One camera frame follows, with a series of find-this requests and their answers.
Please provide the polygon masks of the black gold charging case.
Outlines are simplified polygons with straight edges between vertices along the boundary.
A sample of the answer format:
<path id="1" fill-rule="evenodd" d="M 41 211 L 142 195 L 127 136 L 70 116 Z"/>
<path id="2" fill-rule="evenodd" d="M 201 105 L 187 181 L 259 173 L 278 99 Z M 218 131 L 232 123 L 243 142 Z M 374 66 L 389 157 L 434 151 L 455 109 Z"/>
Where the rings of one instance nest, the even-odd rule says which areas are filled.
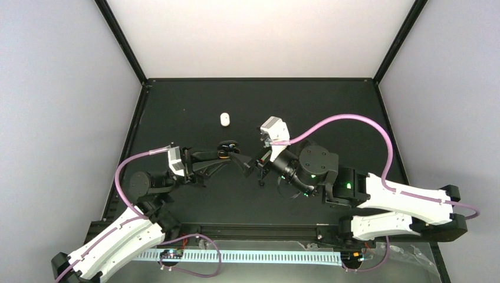
<path id="1" fill-rule="evenodd" d="M 222 141 L 217 146 L 217 155 L 220 159 L 228 159 L 229 153 L 240 154 L 239 143 L 235 140 Z"/>

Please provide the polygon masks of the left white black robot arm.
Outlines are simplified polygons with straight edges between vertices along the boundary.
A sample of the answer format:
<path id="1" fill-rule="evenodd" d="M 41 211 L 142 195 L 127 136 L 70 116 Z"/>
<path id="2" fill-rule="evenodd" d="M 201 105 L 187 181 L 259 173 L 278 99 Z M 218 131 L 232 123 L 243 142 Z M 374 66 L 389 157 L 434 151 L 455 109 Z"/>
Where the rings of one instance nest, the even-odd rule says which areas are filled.
<path id="1" fill-rule="evenodd" d="M 132 203 L 120 184 L 121 171 L 130 162 L 157 154 L 167 155 L 167 169 L 158 175 L 138 172 L 131 184 L 140 188 Z M 114 184 L 126 210 L 93 239 L 70 254 L 60 252 L 51 260 L 55 282 L 107 282 L 112 275 L 144 251 L 190 238 L 210 240 L 199 233 L 182 235 L 180 222 L 168 210 L 170 193 L 184 185 L 202 186 L 229 162 L 218 152 L 190 152 L 171 145 L 135 154 L 122 161 Z"/>

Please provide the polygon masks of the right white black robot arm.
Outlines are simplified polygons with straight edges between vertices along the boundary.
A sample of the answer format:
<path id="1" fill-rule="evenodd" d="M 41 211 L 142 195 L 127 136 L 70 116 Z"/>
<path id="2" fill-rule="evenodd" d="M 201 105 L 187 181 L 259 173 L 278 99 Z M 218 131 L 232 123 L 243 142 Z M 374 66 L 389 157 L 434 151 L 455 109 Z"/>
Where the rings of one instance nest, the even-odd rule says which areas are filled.
<path id="1" fill-rule="evenodd" d="M 251 158 L 233 146 L 219 154 L 234 161 L 247 176 L 255 169 L 262 175 L 273 171 L 304 196 L 321 191 L 323 202 L 332 207 L 379 210 L 374 215 L 351 215 L 339 220 L 335 236 L 345 247 L 382 236 L 452 242 L 468 231 L 465 217 L 453 212 L 452 202 L 460 200 L 456 186 L 428 190 L 384 182 L 373 173 L 340 166 L 337 154 L 314 144 L 304 146 L 298 155 L 288 149 L 275 155 L 270 148 L 264 148 Z"/>

